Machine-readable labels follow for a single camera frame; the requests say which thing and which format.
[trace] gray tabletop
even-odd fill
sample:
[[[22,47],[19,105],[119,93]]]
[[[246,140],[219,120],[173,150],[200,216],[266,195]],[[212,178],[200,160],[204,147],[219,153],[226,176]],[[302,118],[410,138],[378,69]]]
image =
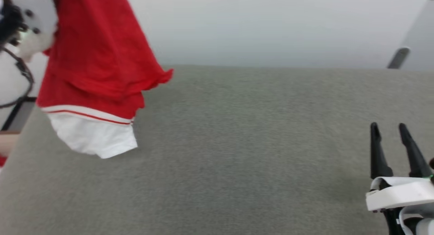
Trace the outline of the gray tabletop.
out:
[[[68,150],[34,110],[0,175],[0,234],[387,234],[364,202],[370,123],[397,175],[400,122],[434,157],[434,73],[175,70],[114,158]]]

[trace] garment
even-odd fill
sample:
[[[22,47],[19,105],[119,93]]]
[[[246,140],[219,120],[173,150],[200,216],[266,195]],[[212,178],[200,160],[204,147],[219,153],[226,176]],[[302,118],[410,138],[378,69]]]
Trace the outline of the garment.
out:
[[[142,90],[168,82],[127,0],[54,0],[59,17],[37,104],[70,148],[110,158],[137,147]]]
[[[6,163],[7,157],[0,156],[0,168]]]

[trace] red object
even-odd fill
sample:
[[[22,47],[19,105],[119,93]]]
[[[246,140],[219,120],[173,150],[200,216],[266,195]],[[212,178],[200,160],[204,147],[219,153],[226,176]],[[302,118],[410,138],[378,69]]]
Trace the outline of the red object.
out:
[[[7,157],[0,156],[0,167],[3,167],[6,163]]]
[[[53,103],[47,94],[59,93],[52,89],[54,81],[122,104],[171,79],[172,70],[165,72],[158,64],[127,0],[55,3],[59,24],[55,43],[47,51],[50,59],[38,97],[41,107]]]
[[[121,100],[96,95],[81,90],[64,79],[48,73],[45,75],[41,89],[39,90],[37,104],[43,109],[55,105],[77,105],[106,112],[124,119],[132,119],[137,109],[144,107],[144,100],[141,92],[124,96]],[[73,113],[82,115],[85,112]],[[101,118],[99,115],[93,115],[93,117]]]

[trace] red stripe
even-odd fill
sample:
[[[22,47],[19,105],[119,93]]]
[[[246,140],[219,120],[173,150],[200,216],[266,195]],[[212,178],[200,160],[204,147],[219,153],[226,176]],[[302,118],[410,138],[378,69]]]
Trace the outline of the red stripe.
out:
[[[87,116],[87,117],[90,117],[90,118],[93,118],[93,119],[97,119],[97,120],[101,120],[101,121],[107,121],[107,122],[112,122],[112,123],[116,123],[116,124],[122,124],[122,125],[129,125],[129,124],[131,124],[131,122],[125,123],[125,122],[117,122],[117,121],[107,120],[107,119],[104,119],[104,118],[99,118],[99,117],[96,117],[96,116],[91,116],[91,115],[88,115],[88,114],[85,114],[85,113],[80,113],[80,112],[72,111],[72,110],[56,110],[56,111],[48,111],[47,113],[51,114],[51,113],[62,113],[62,112],[68,112],[68,113],[73,113],[73,114],[77,114],[77,115],[81,115],[81,116]]]

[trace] black cable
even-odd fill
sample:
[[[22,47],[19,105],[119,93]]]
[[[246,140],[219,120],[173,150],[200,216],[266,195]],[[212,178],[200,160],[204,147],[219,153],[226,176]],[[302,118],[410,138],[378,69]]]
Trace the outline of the black cable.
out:
[[[22,96],[20,96],[19,98],[17,98],[16,100],[14,100],[12,102],[8,102],[6,104],[0,105],[0,109],[11,107],[11,106],[14,106],[16,104],[23,102],[26,99],[26,97],[28,96],[28,94],[31,92],[31,90],[33,89],[33,84],[35,83],[33,75],[30,72],[30,70],[28,69],[28,67],[26,66],[26,63],[23,61],[23,59],[21,59],[20,57],[17,57],[14,53],[9,51],[9,49],[7,49],[7,48],[2,48],[2,49],[3,49],[3,51],[8,53],[10,56],[12,56],[12,58],[14,58],[17,61],[17,63],[15,63],[15,65],[20,70],[20,73],[28,80],[28,87],[27,87],[26,92]]]

